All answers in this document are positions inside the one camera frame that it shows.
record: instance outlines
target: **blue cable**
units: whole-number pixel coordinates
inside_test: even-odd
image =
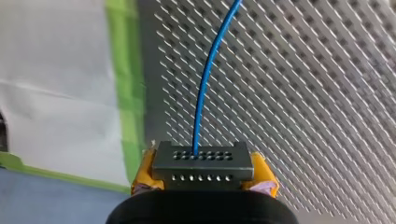
[[[200,132],[200,123],[201,123],[201,114],[204,106],[204,99],[206,93],[206,83],[209,80],[210,69],[212,68],[213,60],[216,57],[216,54],[219,49],[219,45],[221,44],[221,40],[224,37],[225,33],[230,26],[231,21],[233,20],[233,16],[238,11],[239,5],[241,5],[242,0],[235,0],[233,5],[230,7],[225,19],[220,26],[218,35],[213,41],[213,45],[210,48],[209,55],[207,56],[205,62],[204,73],[202,75],[201,84],[198,91],[197,105],[195,107],[195,121],[194,121],[194,131],[192,136],[192,152],[195,156],[198,155],[198,143],[199,143],[199,132]]]

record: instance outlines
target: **silver perforated sheet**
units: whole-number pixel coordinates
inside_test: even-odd
[[[206,55],[231,3],[157,1],[163,122],[176,144],[191,145]],[[396,223],[395,26],[385,0],[245,0],[214,61],[201,144],[261,151],[294,209]]]

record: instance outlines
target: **green tape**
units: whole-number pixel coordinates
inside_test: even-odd
[[[145,87],[136,1],[106,0],[106,11],[120,110],[122,150],[126,174],[132,182],[145,148]]]
[[[85,185],[89,187],[99,188],[99,189],[110,189],[122,193],[129,194],[131,189],[126,186],[117,185],[113,183],[108,183],[101,180],[93,180],[89,178],[84,178],[75,175],[67,175],[62,173],[57,173],[53,171],[47,171],[32,166],[26,166],[23,164],[21,158],[12,155],[8,152],[0,152],[0,165],[5,167],[10,171],[21,172],[30,175],[40,175],[48,178],[61,179],[68,182]]]

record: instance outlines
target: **white paper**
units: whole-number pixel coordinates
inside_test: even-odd
[[[105,11],[35,1],[0,0],[10,152],[26,165],[128,186]]]

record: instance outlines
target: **orange plastic piece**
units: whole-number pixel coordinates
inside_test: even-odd
[[[145,184],[155,189],[164,189],[163,181],[151,178],[151,165],[154,160],[155,153],[156,150],[153,148],[146,151],[136,178],[134,179],[134,183],[132,184],[132,192],[134,191],[134,186],[137,184]],[[279,190],[279,183],[276,180],[274,173],[265,162],[265,158],[258,152],[251,153],[250,158],[254,166],[254,179],[252,181],[244,182],[242,184],[242,189],[249,190],[251,187],[263,181],[273,181],[276,183],[276,188],[271,189],[271,196],[276,198],[277,191]]]
[[[248,190],[263,181],[273,181],[276,183],[276,187],[271,189],[271,196],[276,198],[277,191],[279,190],[279,182],[267,162],[265,162],[264,156],[259,152],[253,152],[250,154],[250,158],[254,166],[253,180],[243,183],[242,188]]]
[[[137,175],[134,178],[134,183],[132,184],[132,192],[134,192],[134,186],[137,184],[145,184],[155,189],[164,189],[163,181],[151,178],[151,164],[154,160],[156,151],[156,149],[151,148],[145,152]]]

